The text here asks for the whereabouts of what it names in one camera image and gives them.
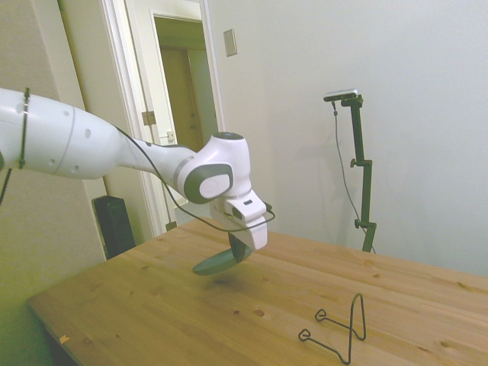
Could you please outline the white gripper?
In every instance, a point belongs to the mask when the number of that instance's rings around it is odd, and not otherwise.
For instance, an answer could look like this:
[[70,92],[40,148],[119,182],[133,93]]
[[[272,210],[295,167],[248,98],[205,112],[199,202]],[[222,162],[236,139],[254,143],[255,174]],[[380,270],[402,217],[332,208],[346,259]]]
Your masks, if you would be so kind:
[[230,248],[236,263],[243,261],[247,246],[252,250],[259,250],[266,246],[268,228],[262,215],[246,222],[220,209],[218,204],[212,203],[210,215],[229,233]]

